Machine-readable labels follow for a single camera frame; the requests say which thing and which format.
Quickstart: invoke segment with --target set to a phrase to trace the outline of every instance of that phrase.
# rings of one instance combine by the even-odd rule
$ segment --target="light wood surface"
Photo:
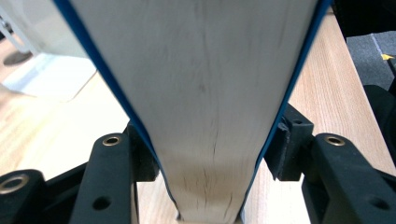
[[[4,41],[0,60],[15,49]],[[0,81],[17,66],[0,66]],[[290,99],[315,133],[349,138],[377,169],[395,175],[388,150],[333,15],[326,16]],[[54,177],[89,158],[93,142],[122,132],[128,118],[99,75],[59,103],[0,86],[0,175],[33,168]],[[141,223],[177,223],[161,176],[139,183]],[[301,183],[273,181],[262,163],[245,207],[246,223],[309,223]]]

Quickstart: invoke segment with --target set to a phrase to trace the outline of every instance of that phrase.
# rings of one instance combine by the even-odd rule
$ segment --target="wood grain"
[[[2,42],[0,60],[14,50]],[[1,65],[0,80],[14,69]],[[290,102],[315,123],[315,133],[349,138],[375,168],[396,174],[333,15],[321,25]],[[68,103],[0,87],[0,175],[34,168],[46,178],[56,176],[87,160],[98,137],[121,132],[127,121],[98,75]],[[309,223],[300,186],[273,181],[262,163],[248,196],[246,223]],[[142,223],[177,223],[161,176],[139,183],[138,190]]]

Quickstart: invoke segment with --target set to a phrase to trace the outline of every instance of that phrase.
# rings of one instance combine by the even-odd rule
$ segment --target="gray floor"
[[[346,44],[361,83],[388,90],[394,76],[381,55],[396,55],[396,32],[349,37]]]

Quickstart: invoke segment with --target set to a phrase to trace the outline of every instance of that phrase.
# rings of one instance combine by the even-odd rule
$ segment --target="wooden table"
[[[3,61],[15,49],[0,44]],[[18,66],[0,66],[0,81]],[[333,14],[328,14],[305,63],[290,103],[315,123],[314,133],[349,138],[377,169],[396,175]],[[68,102],[35,98],[0,86],[0,175],[34,168],[54,177],[89,158],[93,142],[122,132],[128,121],[99,75]],[[177,210],[161,176],[139,183],[142,223],[177,223]],[[301,182],[273,181],[265,162],[245,207],[246,223],[309,223]]]

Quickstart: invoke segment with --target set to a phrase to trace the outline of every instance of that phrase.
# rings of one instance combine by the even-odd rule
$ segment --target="blue edge strip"
[[[257,171],[259,169],[262,158],[263,158],[267,148],[269,147],[271,140],[274,137],[277,124],[280,122],[280,119],[283,116],[283,113],[286,109],[286,105],[289,101],[293,87],[294,87],[294,85],[297,81],[297,78],[304,66],[304,61],[308,55],[309,49],[312,45],[312,42],[314,41],[315,35],[316,35],[317,30],[320,26],[322,18],[326,14],[326,11],[327,11],[331,1],[332,0],[321,0],[318,2],[317,6],[316,6],[316,10],[313,15],[313,20],[311,21],[311,24],[309,25],[309,29],[308,29],[307,35],[305,37],[305,40],[304,40],[304,43],[302,46],[300,57],[297,60],[297,64],[296,64],[296,66],[294,68],[294,72],[291,76],[289,86],[286,89],[285,97],[283,98],[282,104],[276,114],[276,119],[271,127],[271,131],[269,132],[267,140],[265,141],[265,143],[262,147],[262,150],[259,154],[259,157],[256,161],[255,172],[254,172],[253,177],[250,181],[249,187],[247,188],[245,200],[241,206],[241,212],[243,211],[243,208],[245,206],[246,199],[248,197],[248,193],[250,192],[251,186],[253,184],[253,180],[257,174]],[[132,108],[132,106],[129,104],[128,99],[122,92],[120,85],[118,84],[117,80],[113,77],[110,69],[107,67],[106,62],[102,58],[99,50],[93,44],[90,34],[85,29],[83,22],[79,19],[79,16],[78,16],[77,12],[74,10],[72,4],[68,0],[54,0],[54,2],[55,2],[55,5],[60,9],[62,14],[64,15],[64,18],[70,24],[73,32],[76,34],[76,36],[79,39],[79,41],[81,42],[82,46],[87,51],[88,55],[91,57],[92,61],[96,65],[97,69],[100,71],[100,73],[101,73],[102,77],[104,78],[105,82],[107,83],[107,85],[110,87],[110,89],[113,91],[113,93],[117,96],[117,99],[119,100],[121,106],[123,107],[123,109],[125,110],[127,115],[129,116],[129,118],[131,119],[133,125],[136,127],[137,132],[142,137],[145,144],[148,146],[149,150],[151,151],[155,160],[158,162],[158,165],[160,166],[160,169],[162,171],[163,168],[160,164],[160,161],[157,158],[157,155],[154,151],[154,147],[151,144],[148,132],[146,131],[143,123],[140,121],[140,118],[134,112],[134,109]],[[169,191],[167,181],[166,181],[166,176],[165,176],[164,172],[162,172],[162,173],[163,173],[163,178],[165,180],[166,190],[168,191],[168,194],[171,197],[172,201],[174,202],[175,206],[177,206],[175,200],[172,197],[172,194]]]

